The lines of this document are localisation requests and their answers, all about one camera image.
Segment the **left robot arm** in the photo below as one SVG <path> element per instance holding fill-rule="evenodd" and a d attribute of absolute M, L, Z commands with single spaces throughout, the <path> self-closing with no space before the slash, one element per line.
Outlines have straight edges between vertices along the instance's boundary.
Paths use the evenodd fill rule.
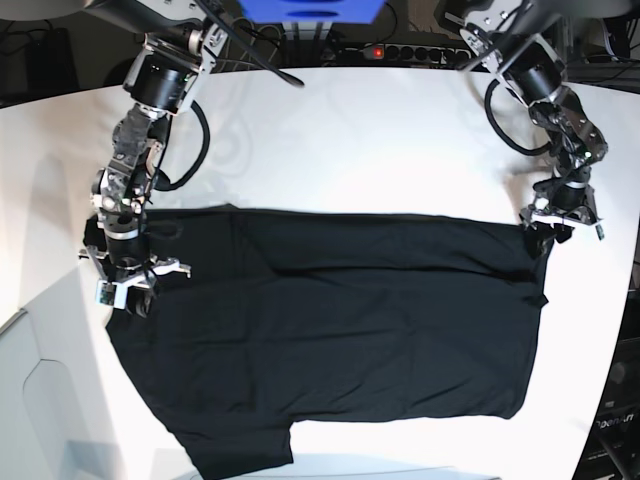
<path fill-rule="evenodd" d="M 569 240 L 579 226 L 601 234 L 590 179 L 593 165 L 604 159 L 608 145 L 567 85 L 565 62 L 542 36 L 574 9 L 574 2 L 459 1 L 456 6 L 459 34 L 472 52 L 462 69 L 483 66 L 492 76 L 484 110 L 494 132 L 520 154 L 546 155 L 552 162 L 550 177 L 534 184 L 532 202 L 519 213 L 530 255 L 547 254 L 553 243 Z M 498 125 L 492 97 L 499 86 L 546 132 L 546 144 L 525 148 Z"/>

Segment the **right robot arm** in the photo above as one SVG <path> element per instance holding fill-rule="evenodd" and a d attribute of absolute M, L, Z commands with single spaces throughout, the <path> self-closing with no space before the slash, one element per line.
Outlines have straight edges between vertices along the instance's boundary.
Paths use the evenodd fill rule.
<path fill-rule="evenodd" d="M 183 19 L 145 35 L 123 84 L 133 105 L 116 125 L 112 157 L 91 186 L 105 245 L 86 243 L 79 253 L 98 272 L 99 304 L 146 317 L 159 277 L 191 273 L 180 260 L 152 252 L 146 208 L 152 192 L 169 184 L 161 164 L 172 120 L 187 111 L 204 116 L 195 96 L 226 39 L 221 21 L 210 17 Z"/>

